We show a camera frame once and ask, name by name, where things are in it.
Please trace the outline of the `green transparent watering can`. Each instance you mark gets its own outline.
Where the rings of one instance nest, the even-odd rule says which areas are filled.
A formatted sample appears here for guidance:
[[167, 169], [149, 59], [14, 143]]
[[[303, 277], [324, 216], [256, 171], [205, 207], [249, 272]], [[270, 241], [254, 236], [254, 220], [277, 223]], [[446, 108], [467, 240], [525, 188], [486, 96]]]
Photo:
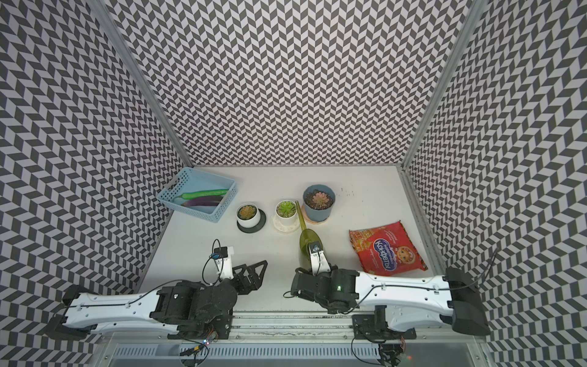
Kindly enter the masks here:
[[300, 235], [299, 243], [300, 243], [300, 248], [301, 248], [302, 259], [305, 261], [305, 263], [310, 265], [308, 246], [310, 243], [314, 243], [314, 242], [321, 243], [321, 240], [320, 240], [319, 236], [312, 229], [307, 228], [307, 225], [305, 223], [304, 217], [301, 212], [301, 205], [299, 204], [299, 202], [297, 200], [295, 201], [295, 204], [297, 206], [297, 215], [298, 215], [298, 218], [300, 221], [300, 226], [301, 226], [301, 235]]

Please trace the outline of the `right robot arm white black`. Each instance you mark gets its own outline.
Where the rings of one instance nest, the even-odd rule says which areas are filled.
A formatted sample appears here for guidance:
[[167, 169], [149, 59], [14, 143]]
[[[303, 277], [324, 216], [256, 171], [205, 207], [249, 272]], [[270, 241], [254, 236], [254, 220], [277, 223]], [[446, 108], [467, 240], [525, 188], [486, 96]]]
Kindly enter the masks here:
[[395, 333], [447, 324], [456, 333], [489, 336], [478, 283], [456, 268], [424, 278], [384, 277], [347, 269], [319, 275], [297, 271], [290, 295], [319, 304], [330, 314], [373, 310], [384, 330]]

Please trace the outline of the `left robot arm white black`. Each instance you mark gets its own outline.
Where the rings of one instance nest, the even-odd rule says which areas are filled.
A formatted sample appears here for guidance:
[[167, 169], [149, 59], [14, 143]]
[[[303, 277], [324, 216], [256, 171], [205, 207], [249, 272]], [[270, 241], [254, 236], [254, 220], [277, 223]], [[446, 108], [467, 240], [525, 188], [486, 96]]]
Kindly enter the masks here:
[[82, 341], [93, 334], [160, 332], [168, 339], [227, 339], [241, 295], [260, 289], [268, 263], [235, 267], [215, 285], [177, 280], [139, 295], [102, 296], [72, 286], [43, 333], [55, 340]]

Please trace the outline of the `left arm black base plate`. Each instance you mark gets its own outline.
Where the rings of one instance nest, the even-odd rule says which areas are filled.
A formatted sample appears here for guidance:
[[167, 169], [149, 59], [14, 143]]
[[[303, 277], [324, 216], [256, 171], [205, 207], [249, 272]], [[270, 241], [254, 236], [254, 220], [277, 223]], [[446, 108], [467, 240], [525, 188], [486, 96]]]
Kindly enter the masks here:
[[211, 321], [194, 322], [188, 325], [180, 325], [177, 327], [177, 334], [168, 334], [167, 339], [170, 340], [217, 340], [229, 339], [229, 334], [232, 329], [233, 315], [223, 314], [215, 317]]

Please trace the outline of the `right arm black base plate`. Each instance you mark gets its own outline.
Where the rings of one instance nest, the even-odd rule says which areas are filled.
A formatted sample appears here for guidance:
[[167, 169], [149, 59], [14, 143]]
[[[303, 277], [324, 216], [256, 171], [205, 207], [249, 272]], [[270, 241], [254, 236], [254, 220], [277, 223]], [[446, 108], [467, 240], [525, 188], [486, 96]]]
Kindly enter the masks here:
[[365, 339], [371, 343], [386, 343], [389, 340], [416, 339], [414, 328], [405, 332], [392, 330], [388, 327], [385, 306], [375, 306], [370, 313], [352, 316], [353, 333], [356, 339]]

